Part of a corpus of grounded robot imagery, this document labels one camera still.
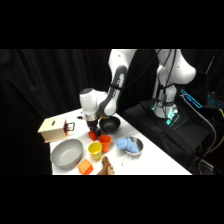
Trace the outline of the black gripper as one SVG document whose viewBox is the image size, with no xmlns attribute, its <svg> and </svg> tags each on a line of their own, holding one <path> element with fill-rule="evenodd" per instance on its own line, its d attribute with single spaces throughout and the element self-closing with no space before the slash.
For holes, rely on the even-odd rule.
<svg viewBox="0 0 224 224">
<path fill-rule="evenodd" d="M 99 123 L 99 119 L 98 118 L 92 119 L 90 117 L 87 117 L 86 122 L 87 122 L 87 126 L 90 129 L 89 133 L 91 132 L 94 134 L 94 128 L 95 128 L 96 138 L 98 139 L 101 136 L 101 129 L 97 127 Z"/>
</svg>

